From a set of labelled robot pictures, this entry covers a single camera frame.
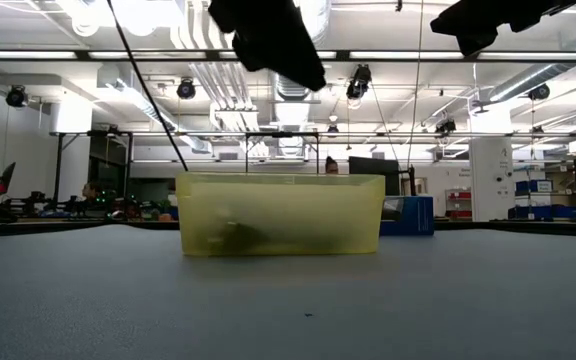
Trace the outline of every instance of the fluorescent light fixture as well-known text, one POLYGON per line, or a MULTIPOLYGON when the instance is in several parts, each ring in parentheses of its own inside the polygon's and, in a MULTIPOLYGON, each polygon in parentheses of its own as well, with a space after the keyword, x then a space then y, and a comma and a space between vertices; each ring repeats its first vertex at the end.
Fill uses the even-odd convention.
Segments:
POLYGON ((320 59, 334 59, 337 57, 336 51, 317 51, 320 59))
POLYGON ((236 59, 237 54, 234 51, 220 51, 219 57, 222 59, 236 59))
POLYGON ((374 60, 458 60, 464 56, 458 51, 351 51, 351 59, 374 60))
MULTIPOLYGON (((96 60, 127 60, 125 51, 92 51, 91 59, 96 60)), ((132 56, 136 60, 167 60, 167 59, 205 59, 203 51, 133 51, 132 56)))
POLYGON ((0 59, 77 59, 74 51, 0 51, 0 59))
POLYGON ((91 51, 88 55, 91 59, 99 60, 128 59, 128 53, 125 51, 91 51))
POLYGON ((351 59, 398 60, 417 59, 418 51, 351 51, 351 59))
POLYGON ((576 60, 576 52, 493 52, 485 51, 480 60, 576 60))

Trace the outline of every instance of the black spotlight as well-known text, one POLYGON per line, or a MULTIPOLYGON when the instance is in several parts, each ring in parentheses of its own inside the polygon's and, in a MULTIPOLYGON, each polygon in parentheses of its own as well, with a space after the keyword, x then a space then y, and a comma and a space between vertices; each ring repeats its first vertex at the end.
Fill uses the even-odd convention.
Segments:
POLYGON ((368 91, 368 85, 372 82, 372 73, 368 65, 359 65, 355 75, 352 77, 346 96, 350 100, 359 100, 368 91))
POLYGON ((13 85, 6 95, 6 104, 14 108, 25 108, 28 106, 28 94, 26 88, 22 85, 13 85))
POLYGON ((457 126, 455 125, 455 120, 447 119, 443 123, 437 124, 437 128, 435 129, 435 133, 437 133, 437 134, 449 134, 455 130, 457 130, 457 126))
POLYGON ((530 100, 546 100, 550 96, 550 88, 546 84, 541 84, 528 92, 530 100))
POLYGON ((181 85, 177 88, 177 96, 184 100, 189 100, 195 97, 195 85, 192 84, 192 79, 181 79, 181 85))

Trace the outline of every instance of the ceiling beam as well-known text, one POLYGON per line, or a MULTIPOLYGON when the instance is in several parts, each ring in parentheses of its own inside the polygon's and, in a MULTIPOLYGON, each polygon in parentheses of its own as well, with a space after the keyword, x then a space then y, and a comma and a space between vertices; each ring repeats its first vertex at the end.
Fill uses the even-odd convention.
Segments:
MULTIPOLYGON (((527 63, 576 64, 576 51, 483 51, 476 59, 467 58, 457 51, 447 50, 325 50, 319 51, 322 62, 352 63, 527 63)), ((137 62, 238 62, 232 51, 225 50, 133 50, 137 62)), ((50 62, 128 62, 122 50, 28 50, 0 49, 0 61, 50 62)))

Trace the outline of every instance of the black cable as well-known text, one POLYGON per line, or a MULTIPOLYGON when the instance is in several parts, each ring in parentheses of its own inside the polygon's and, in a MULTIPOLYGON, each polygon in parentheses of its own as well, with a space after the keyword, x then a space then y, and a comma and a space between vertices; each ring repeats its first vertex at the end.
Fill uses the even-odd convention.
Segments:
POLYGON ((379 110, 379 117, 381 117, 381 123, 384 124, 384 131, 386 132, 386 136, 388 137, 388 142, 390 143, 390 148, 392 149, 392 153, 395 156, 395 160, 397 161, 398 170, 401 171, 401 164, 399 163, 399 158, 397 157, 397 152, 395 151, 395 145, 392 143, 392 139, 390 138, 390 130, 388 130, 388 125, 386 123, 386 119, 384 118, 384 113, 381 111, 381 105, 379 105, 379 98, 377 97, 377 89, 375 86, 372 87, 372 93, 375 96, 375 103, 377 103, 377 110, 379 110))
POLYGON ((157 114, 157 120, 159 120, 159 122, 161 123, 161 126, 164 127, 164 131, 166 132, 166 136, 168 136, 168 140, 170 140, 172 147, 175 149, 175 153, 177 153, 177 157, 179 157, 179 161, 181 162, 181 165, 183 165, 184 170, 188 171, 188 165, 186 165, 186 161, 184 160, 184 157, 181 155, 181 152, 179 151, 179 147, 175 143, 175 139, 172 138, 172 134, 170 133, 170 130, 168 130, 168 126, 166 126, 166 122, 164 121, 163 116, 161 116, 161 112, 159 112, 159 107, 157 107, 155 100, 153 99, 152 95, 150 95, 150 91, 148 90, 148 87, 146 86, 146 82, 144 81, 144 78, 143 78, 143 76, 141 76, 141 72, 139 71, 139 68, 137 67, 137 62, 135 61, 135 58, 132 55, 132 51, 130 50, 130 46, 128 45, 128 41, 126 40, 126 36, 124 35, 124 31, 121 28, 121 25, 119 25, 119 20, 117 20, 117 15, 115 14, 115 9, 112 6, 112 0, 108 0, 108 7, 110 8, 110 12, 112 13, 112 17, 115 20, 115 27, 117 28, 117 32, 119 33, 119 37, 121 38, 121 42, 124 44, 124 48, 126 49, 126 53, 128 54, 128 58, 130 59, 130 63, 132 64, 132 68, 135 70, 135 73, 137 74, 137 78, 139 79, 139 84, 141 85, 141 89, 143 90, 143 92, 146 93, 146 97, 148 98, 150 105, 152 105, 153 109, 155 110, 155 114, 157 114))

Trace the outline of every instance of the blue box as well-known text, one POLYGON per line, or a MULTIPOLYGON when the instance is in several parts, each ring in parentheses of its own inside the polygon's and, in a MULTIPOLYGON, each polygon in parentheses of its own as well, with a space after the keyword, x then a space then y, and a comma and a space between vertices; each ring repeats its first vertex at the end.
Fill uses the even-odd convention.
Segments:
POLYGON ((435 233, 432 196, 386 196, 379 236, 431 236, 435 233), (387 220, 388 213, 399 213, 387 220))
POLYGON ((530 180, 530 186, 528 181, 517 181, 515 183, 515 191, 518 193, 528 192, 529 187, 530 192, 552 192, 552 180, 530 180))
MULTIPOLYGON (((528 213, 530 208, 528 206, 516 206, 508 210, 508 218, 510 219, 528 219, 528 213)), ((535 215, 535 219, 547 219, 551 220, 553 218, 576 218, 576 206, 564 206, 564 205, 545 205, 545 206, 533 206, 532 213, 535 215)))

